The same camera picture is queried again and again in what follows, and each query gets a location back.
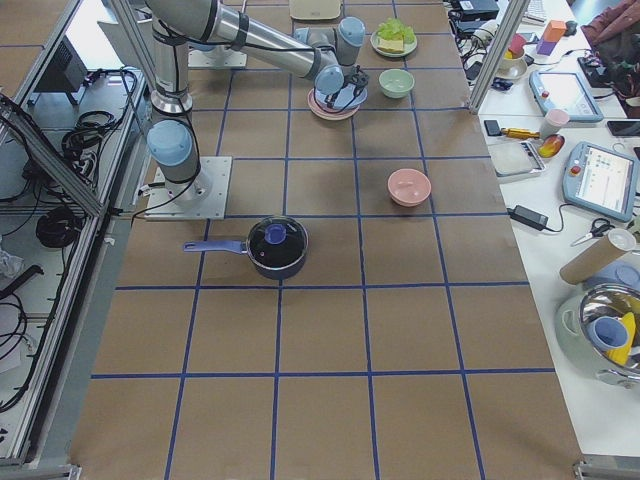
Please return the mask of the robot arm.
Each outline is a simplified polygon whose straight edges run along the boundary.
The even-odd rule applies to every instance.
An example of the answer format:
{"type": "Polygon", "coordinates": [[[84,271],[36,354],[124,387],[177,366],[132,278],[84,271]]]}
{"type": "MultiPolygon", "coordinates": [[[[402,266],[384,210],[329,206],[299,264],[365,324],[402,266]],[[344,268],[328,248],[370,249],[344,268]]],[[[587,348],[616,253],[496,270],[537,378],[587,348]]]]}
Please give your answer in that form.
{"type": "Polygon", "coordinates": [[[164,176],[170,200],[189,204],[210,190],[191,124],[188,90],[191,46],[226,47],[312,81],[313,100],[330,114],[353,114],[367,98],[368,75],[357,65],[365,25],[355,17],[333,28],[286,35],[220,1],[150,1],[156,115],[147,145],[164,176]]]}

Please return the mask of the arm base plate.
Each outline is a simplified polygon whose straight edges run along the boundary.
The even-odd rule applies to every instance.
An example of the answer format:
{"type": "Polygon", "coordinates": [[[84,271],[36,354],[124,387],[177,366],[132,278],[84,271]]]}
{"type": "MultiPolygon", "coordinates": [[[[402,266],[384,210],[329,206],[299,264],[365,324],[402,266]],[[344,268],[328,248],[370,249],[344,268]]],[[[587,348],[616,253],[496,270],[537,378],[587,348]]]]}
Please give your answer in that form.
{"type": "Polygon", "coordinates": [[[143,218],[149,221],[220,220],[225,216],[231,177],[230,156],[204,156],[200,158],[201,171],[189,189],[177,196],[181,189],[166,183],[159,167],[154,181],[162,183],[148,196],[147,211],[143,218]]]}
{"type": "Polygon", "coordinates": [[[191,70],[231,70],[243,69],[247,64],[247,55],[223,46],[211,50],[191,49],[188,66],[191,70]]]}

